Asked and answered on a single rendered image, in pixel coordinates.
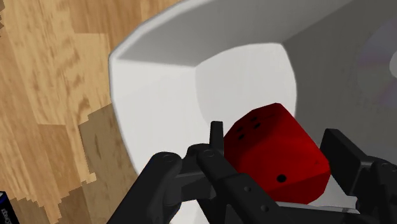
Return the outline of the dark blue box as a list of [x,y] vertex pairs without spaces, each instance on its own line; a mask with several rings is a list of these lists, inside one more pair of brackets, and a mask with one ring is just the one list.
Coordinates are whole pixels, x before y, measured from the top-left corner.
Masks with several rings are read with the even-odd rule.
[[4,191],[0,191],[0,224],[20,224],[10,200]]

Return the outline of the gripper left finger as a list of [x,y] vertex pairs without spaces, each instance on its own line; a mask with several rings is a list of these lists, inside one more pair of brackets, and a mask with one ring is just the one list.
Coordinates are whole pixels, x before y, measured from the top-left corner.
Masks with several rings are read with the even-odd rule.
[[197,200],[210,224],[281,224],[280,207],[223,152],[223,124],[208,144],[154,154],[106,224],[170,224],[183,202]]

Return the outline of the red die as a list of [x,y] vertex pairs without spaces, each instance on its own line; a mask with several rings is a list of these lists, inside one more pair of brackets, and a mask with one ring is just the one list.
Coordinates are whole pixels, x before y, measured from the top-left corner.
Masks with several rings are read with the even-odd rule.
[[331,174],[321,150],[280,103],[237,120],[224,136],[224,156],[279,202],[315,201]]

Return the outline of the white bowl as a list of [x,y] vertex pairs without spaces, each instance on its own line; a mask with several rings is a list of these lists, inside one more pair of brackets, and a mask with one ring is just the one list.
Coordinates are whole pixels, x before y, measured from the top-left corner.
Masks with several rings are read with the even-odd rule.
[[[273,103],[319,149],[325,130],[338,129],[397,165],[397,0],[180,0],[111,52],[109,80],[137,175],[156,153],[184,158],[208,144],[213,121],[224,156],[233,124]],[[380,224],[331,174],[309,204],[274,202],[281,224]],[[209,220],[189,200],[170,224]]]

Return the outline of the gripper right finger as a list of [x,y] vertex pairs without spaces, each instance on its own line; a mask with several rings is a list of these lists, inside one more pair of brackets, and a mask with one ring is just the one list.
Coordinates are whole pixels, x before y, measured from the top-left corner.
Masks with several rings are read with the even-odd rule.
[[361,214],[397,224],[397,165],[365,154],[338,129],[325,130],[320,150],[339,187],[357,198]]

